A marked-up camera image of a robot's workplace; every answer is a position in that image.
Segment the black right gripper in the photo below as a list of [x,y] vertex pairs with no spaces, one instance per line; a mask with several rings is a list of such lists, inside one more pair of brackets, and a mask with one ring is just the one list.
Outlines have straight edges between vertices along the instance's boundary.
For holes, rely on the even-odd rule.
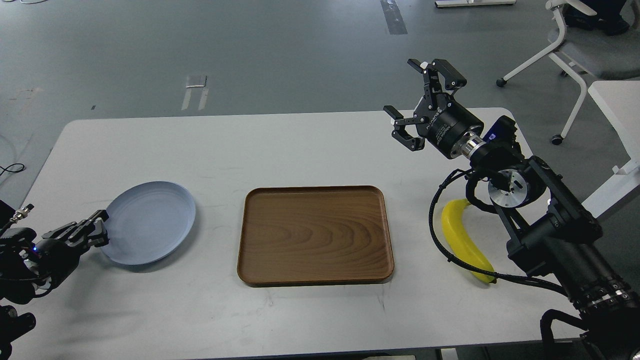
[[[425,140],[442,155],[453,159],[461,155],[464,134],[482,134],[484,123],[454,100],[454,94],[467,85],[467,79],[445,59],[419,61],[410,58],[407,64],[423,76],[424,96],[414,109],[414,116],[405,118],[393,105],[383,111],[391,117],[391,136],[411,152],[425,148]],[[407,132],[415,126],[418,136]]]

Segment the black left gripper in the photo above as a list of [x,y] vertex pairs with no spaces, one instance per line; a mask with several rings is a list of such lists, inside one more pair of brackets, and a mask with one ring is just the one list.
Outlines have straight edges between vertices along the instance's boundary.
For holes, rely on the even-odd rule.
[[96,210],[88,219],[67,223],[42,235],[35,244],[32,271],[38,274],[38,286],[45,291],[57,289],[78,268],[80,258],[91,247],[109,244],[104,221],[107,210]]

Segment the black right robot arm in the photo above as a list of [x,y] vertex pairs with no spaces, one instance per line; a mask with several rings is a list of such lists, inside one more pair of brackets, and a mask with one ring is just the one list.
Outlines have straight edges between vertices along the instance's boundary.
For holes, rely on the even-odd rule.
[[[465,157],[468,170],[453,170],[430,201],[427,221],[435,246],[448,262],[467,271],[562,294],[579,317],[549,309],[540,320],[545,356],[555,358],[553,321],[583,330],[580,340],[593,360],[639,358],[639,295],[594,245],[603,235],[599,221],[542,158],[525,157],[517,126],[500,116],[486,134],[484,123],[457,102],[467,79],[445,59],[409,66],[423,77],[423,96],[412,117],[392,105],[392,137],[412,152],[432,144],[444,157]],[[446,250],[434,231],[434,210],[442,192],[466,178],[465,198],[474,207],[499,216],[509,240],[508,257],[525,276],[481,269]]]

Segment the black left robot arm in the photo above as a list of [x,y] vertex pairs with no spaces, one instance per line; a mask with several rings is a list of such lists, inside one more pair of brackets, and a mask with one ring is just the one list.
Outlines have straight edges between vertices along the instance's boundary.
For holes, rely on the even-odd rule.
[[16,305],[47,296],[75,269],[90,248],[102,248],[110,239],[105,222],[109,214],[96,210],[89,218],[71,221],[42,235],[29,227],[15,227],[34,209],[27,205],[13,214],[5,211],[1,227],[1,299]]

